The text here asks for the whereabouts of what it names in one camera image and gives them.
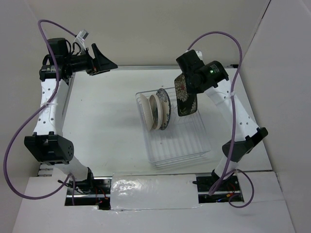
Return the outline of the dark square patterned plate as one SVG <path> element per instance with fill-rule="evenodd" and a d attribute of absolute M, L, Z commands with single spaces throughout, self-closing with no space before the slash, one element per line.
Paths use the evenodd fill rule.
<path fill-rule="evenodd" d="M 177 112 L 180 117 L 185 117 L 196 113 L 197 96 L 187 92 L 184 74 L 180 74 L 174 80 L 174 88 L 177 99 Z"/>

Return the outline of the blue and white patterned plate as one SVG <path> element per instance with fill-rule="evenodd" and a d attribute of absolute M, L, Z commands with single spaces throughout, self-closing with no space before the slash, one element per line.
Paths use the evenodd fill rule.
<path fill-rule="evenodd" d="M 162 123 L 160 130 L 165 130 L 168 127 L 170 118 L 171 118 L 171 101 L 167 91 L 163 88 L 160 88 L 156 92 L 157 97 L 159 98 L 162 105 Z"/>

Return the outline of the cream plate with blue centre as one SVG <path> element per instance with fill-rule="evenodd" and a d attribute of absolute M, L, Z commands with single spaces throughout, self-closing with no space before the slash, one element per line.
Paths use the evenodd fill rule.
<path fill-rule="evenodd" d="M 152 94 L 149 98 L 150 107 L 153 115 L 153 130 L 165 130 L 164 128 L 164 102 L 156 94 Z"/>

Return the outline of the orange rimmed petal pattern plate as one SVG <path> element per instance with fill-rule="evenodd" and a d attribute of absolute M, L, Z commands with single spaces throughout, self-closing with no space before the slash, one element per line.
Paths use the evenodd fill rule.
<path fill-rule="evenodd" d="M 147 128 L 147 131 L 150 131 L 154 124 L 154 118 L 153 118 L 151 105 L 150 105 L 149 99 L 145 95 L 140 93 L 139 97 L 140 97 L 142 108 L 143 108 L 146 128 Z"/>

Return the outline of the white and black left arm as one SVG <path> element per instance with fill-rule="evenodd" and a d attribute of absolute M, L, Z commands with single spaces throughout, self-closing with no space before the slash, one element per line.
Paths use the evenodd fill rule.
<path fill-rule="evenodd" d="M 42 96 L 41 111 L 31 136 L 24 138 L 24 145 L 34 158 L 46 165 L 55 166 L 64 174 L 72 174 L 76 186 L 89 194 L 96 188 L 90 168 L 81 164 L 74 156 L 74 145 L 63 136 L 63 125 L 71 94 L 71 78 L 76 72 L 85 71 L 88 75 L 109 72 L 118 66 L 106 58 L 96 44 L 91 45 L 94 56 L 87 50 L 81 54 L 69 52 L 66 42 L 51 44 L 56 60 L 46 55 L 39 71 Z"/>

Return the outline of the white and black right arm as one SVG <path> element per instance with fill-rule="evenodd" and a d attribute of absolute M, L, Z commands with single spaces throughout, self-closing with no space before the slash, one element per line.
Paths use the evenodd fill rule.
<path fill-rule="evenodd" d="M 235 138 L 222 146 L 223 158 L 214 169 L 212 185 L 224 190 L 228 177 L 248 154 L 267 135 L 265 127 L 259 127 L 247 113 L 235 92 L 223 65 L 218 61 L 204 64 L 199 51 L 188 50 L 177 58 L 182 73 L 174 80 L 177 109 L 180 117 L 194 114 L 198 108 L 197 95 L 205 93 L 218 108 Z"/>

